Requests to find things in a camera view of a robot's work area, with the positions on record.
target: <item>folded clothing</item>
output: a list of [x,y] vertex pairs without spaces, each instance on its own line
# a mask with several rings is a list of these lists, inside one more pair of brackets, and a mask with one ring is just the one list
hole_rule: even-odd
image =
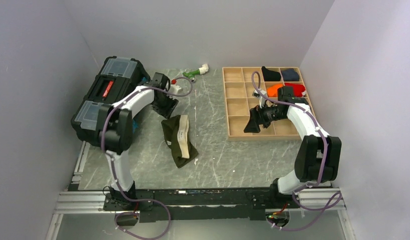
[[289,87],[293,87],[293,95],[295,95],[295,97],[300,97],[301,98],[301,97],[306,95],[306,89],[305,89],[304,85],[288,83],[288,82],[285,82],[284,85],[289,86]]
[[281,80],[281,75],[279,72],[268,70],[264,66],[262,66],[261,70],[265,82],[279,82]]
[[271,86],[271,87],[268,87],[267,88],[267,95],[270,97],[270,98],[276,98],[277,97],[277,95],[278,95],[278,89],[279,88],[281,88],[283,86],[283,84],[281,84],[281,83],[278,83],[278,84],[275,84],[275,85],[273,85],[273,86]]
[[281,75],[285,82],[298,82],[300,79],[299,74],[293,68],[281,71]]
[[173,116],[162,120],[161,124],[165,143],[171,149],[172,158],[178,168],[197,157],[198,152],[188,137],[189,119],[187,115]]

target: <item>dark green garment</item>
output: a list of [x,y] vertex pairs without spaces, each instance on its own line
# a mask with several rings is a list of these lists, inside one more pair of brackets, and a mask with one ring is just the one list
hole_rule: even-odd
[[173,116],[169,119],[162,120],[162,129],[164,131],[164,139],[166,145],[171,149],[172,158],[178,168],[189,163],[199,154],[190,142],[187,135],[187,145],[189,151],[189,158],[182,158],[180,145],[178,144],[177,133],[180,126],[180,115]]

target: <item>floor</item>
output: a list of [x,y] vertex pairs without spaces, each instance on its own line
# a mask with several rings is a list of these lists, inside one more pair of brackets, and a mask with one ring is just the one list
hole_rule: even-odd
[[[148,69],[180,76],[181,69]],[[186,89],[183,80],[180,84]],[[196,78],[193,92],[179,98],[174,115],[188,115],[189,136],[199,155],[178,169],[163,139],[161,121],[150,106],[136,116],[139,129],[130,148],[131,174],[140,189],[267,187],[275,178],[293,170],[299,150],[298,140],[228,141],[222,69],[210,69]],[[80,190],[101,190],[111,182],[108,163],[96,147],[91,147]]]
[[[317,212],[291,213],[286,228],[302,227],[314,219]],[[65,214],[57,240],[131,240],[136,239],[115,230],[113,214]],[[129,230],[142,237],[152,238],[165,229],[167,221],[138,223]],[[345,235],[337,211],[326,211],[310,228],[303,231],[279,231],[271,229],[265,221],[248,219],[178,220],[171,222],[169,232],[162,240],[344,240]]]

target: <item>white wall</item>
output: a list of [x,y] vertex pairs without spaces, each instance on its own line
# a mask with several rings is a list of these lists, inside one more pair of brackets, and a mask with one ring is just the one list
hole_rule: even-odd
[[81,146],[70,119],[97,72],[61,1],[0,0],[0,240],[46,236]]
[[357,239],[410,239],[410,0],[336,0],[300,67]]
[[98,62],[298,66],[333,0],[65,0]]

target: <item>wooden tray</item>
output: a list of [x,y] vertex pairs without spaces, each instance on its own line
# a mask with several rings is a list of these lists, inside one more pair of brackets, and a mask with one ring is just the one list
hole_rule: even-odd
[[[260,133],[244,133],[243,130],[249,121],[249,109],[258,105],[258,99],[252,96],[254,91],[251,76],[254,71],[261,75],[261,88],[273,86],[274,84],[292,83],[305,85],[298,67],[267,67],[272,71],[281,73],[284,69],[294,69],[299,74],[299,81],[284,82],[281,81],[263,81],[263,75],[260,67],[223,67],[225,109],[228,124],[228,139],[233,141],[250,141],[250,140],[291,140],[300,139],[293,123],[288,120],[273,121],[269,128],[261,128]],[[258,76],[254,77],[255,83],[258,84]],[[314,109],[308,96],[305,99],[311,106],[312,114]]]

